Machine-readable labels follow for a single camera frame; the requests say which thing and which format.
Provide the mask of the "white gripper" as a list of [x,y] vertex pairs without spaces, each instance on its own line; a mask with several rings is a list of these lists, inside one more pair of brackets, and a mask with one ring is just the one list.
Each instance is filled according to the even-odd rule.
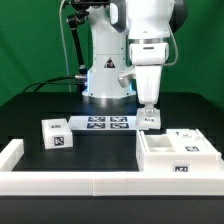
[[158,101],[162,68],[169,56],[167,43],[131,44],[130,59],[135,67],[138,100],[147,117],[154,114]]

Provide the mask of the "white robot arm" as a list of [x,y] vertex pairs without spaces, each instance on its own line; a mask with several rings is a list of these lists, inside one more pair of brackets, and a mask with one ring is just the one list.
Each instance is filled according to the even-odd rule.
[[93,63],[83,96],[109,103],[134,96],[142,105],[137,116],[160,116],[162,69],[169,44],[187,17],[186,0],[103,0],[87,6],[93,41]]

